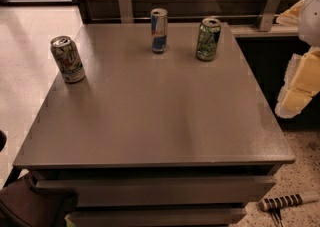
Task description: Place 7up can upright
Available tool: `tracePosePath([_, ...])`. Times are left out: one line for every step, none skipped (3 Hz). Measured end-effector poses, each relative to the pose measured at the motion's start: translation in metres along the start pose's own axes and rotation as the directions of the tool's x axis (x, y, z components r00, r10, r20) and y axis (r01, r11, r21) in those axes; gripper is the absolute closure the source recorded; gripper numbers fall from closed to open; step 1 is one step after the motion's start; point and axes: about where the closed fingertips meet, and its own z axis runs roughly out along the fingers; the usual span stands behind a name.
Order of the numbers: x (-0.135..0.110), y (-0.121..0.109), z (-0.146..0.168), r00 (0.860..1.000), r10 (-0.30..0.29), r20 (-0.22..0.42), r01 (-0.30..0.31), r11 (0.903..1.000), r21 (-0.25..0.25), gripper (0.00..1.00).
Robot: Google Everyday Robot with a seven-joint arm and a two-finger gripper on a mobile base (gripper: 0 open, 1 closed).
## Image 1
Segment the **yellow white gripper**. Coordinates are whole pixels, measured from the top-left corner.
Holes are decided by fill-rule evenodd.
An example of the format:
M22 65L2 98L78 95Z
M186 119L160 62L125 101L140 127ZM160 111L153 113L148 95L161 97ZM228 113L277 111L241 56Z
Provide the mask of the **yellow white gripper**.
M289 119L300 114L320 92L320 48L312 46L303 56L289 60L284 85L280 89L275 113Z

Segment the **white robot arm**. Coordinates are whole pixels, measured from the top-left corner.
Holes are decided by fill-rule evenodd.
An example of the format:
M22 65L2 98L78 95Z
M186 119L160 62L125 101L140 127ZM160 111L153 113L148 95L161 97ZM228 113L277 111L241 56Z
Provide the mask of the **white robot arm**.
M300 0L283 12L277 22L298 27L299 39L310 45L303 55L288 62L275 113L289 119L300 114L320 92L320 0Z

